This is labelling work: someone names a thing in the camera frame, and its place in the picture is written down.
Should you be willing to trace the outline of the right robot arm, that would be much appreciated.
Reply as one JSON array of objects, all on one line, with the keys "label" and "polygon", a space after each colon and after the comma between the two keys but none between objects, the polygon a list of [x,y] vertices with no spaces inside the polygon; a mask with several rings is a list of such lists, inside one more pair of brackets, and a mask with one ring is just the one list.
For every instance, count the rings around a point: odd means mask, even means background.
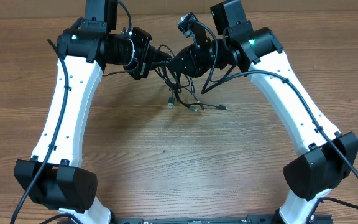
[{"label": "right robot arm", "polygon": [[249,215],[247,223],[332,223],[315,213],[328,193],[349,176],[358,153],[358,138],[343,134],[315,105],[297,79],[282,44],[269,28],[254,30],[240,1],[211,7],[212,32],[194,14],[178,21],[178,29],[193,43],[168,64],[177,75],[193,78],[226,69],[208,78],[203,92],[234,79],[234,68],[264,94],[288,131],[297,157],[283,169],[290,188],[285,203],[273,215]]}]

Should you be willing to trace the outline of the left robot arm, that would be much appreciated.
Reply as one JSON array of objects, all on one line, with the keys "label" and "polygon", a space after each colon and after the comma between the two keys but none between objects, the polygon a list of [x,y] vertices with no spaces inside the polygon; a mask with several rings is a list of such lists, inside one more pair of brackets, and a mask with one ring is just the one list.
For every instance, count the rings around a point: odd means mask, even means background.
[{"label": "left robot arm", "polygon": [[51,42],[58,61],[47,120],[30,159],[18,160],[14,167],[23,199],[74,223],[116,222],[96,196],[96,174],[82,168],[85,127],[106,65],[121,65],[124,73],[140,80],[169,59],[140,28],[114,34],[122,6],[121,1],[87,1],[85,15]]}]

